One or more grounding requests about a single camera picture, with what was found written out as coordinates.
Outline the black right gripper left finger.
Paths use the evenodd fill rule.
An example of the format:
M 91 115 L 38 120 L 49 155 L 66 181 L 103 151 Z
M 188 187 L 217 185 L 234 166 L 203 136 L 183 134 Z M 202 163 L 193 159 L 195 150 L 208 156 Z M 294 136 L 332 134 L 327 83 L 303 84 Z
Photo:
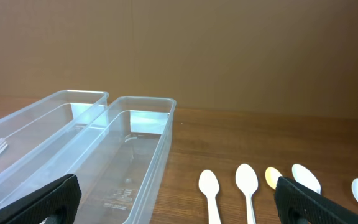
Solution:
M 78 177 L 67 174 L 0 209 L 0 224 L 73 224 L 80 199 Z

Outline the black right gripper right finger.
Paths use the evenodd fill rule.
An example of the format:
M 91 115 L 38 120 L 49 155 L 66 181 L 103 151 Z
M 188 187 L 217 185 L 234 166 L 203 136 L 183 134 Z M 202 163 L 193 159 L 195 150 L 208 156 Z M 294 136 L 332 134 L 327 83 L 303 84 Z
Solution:
M 289 177 L 279 177 L 274 201 L 282 224 L 358 224 L 358 215 Z

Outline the yellow plastic spoon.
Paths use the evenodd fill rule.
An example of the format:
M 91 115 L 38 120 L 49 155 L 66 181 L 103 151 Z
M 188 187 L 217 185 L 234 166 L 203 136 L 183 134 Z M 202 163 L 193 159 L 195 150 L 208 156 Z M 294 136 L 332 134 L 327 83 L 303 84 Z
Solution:
M 265 170 L 265 180 L 267 184 L 273 189 L 276 189 L 278 179 L 281 176 L 282 174 L 274 167 L 268 167 Z

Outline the broad white plastic spoon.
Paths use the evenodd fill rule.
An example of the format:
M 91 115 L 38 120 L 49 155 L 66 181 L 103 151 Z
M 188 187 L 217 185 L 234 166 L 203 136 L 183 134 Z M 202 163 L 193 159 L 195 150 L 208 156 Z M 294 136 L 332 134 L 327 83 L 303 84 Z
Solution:
M 216 196 L 219 192 L 219 182 L 211 170 L 204 170 L 200 174 L 198 187 L 205 195 L 208 205 L 208 223 L 221 224 L 221 219 L 216 203 Z

